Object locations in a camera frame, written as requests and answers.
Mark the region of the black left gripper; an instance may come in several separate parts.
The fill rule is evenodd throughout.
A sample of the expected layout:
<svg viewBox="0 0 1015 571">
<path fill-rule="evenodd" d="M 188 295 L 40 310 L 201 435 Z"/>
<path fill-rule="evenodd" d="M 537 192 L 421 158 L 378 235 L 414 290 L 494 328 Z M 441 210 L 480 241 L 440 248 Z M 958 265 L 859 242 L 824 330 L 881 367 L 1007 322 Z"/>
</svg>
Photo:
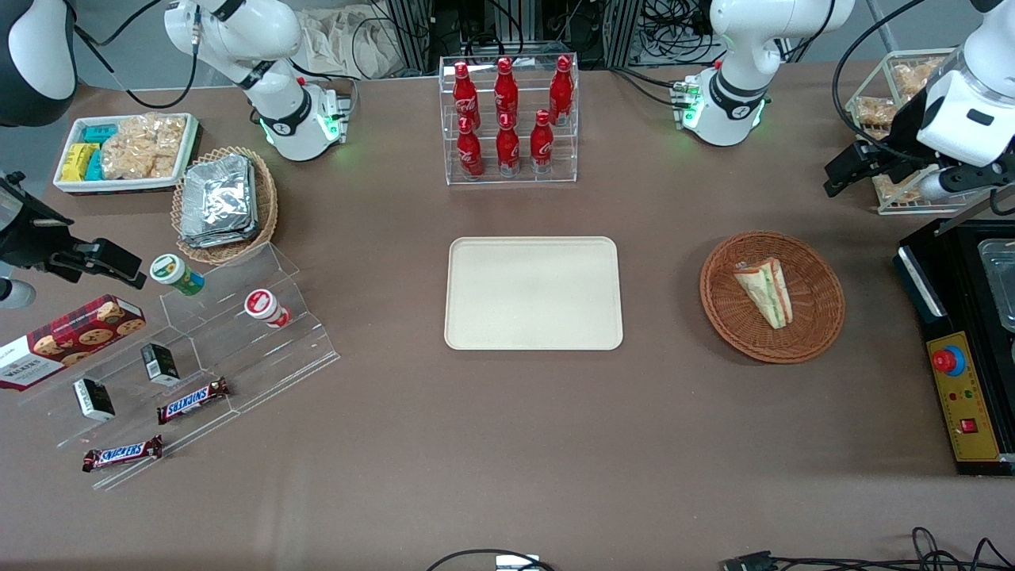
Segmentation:
<svg viewBox="0 0 1015 571">
<path fill-rule="evenodd" d="M 887 135 L 881 140 L 864 132 L 863 137 L 853 141 L 853 155 L 831 159 L 824 167 L 823 188 L 827 197 L 837 197 L 848 186 L 864 179 L 887 174 L 893 180 L 902 180 L 925 167 L 938 165 L 938 152 L 917 140 L 925 108 L 927 94 L 917 93 L 896 113 Z"/>
</svg>

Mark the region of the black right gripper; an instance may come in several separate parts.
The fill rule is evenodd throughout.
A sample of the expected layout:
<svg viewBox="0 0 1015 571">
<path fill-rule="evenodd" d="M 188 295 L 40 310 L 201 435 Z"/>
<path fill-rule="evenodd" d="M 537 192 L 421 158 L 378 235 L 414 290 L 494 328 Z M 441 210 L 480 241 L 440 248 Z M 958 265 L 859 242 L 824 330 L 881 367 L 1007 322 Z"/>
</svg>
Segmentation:
<svg viewBox="0 0 1015 571">
<path fill-rule="evenodd" d="M 48 272 L 66 282 L 77 283 L 81 275 L 104 275 L 133 289 L 142 289 L 146 276 L 142 260 L 105 238 L 80 243 L 72 251 L 69 218 L 24 191 L 22 172 L 2 173 L 2 262 L 30 268 L 48 263 Z"/>
</svg>

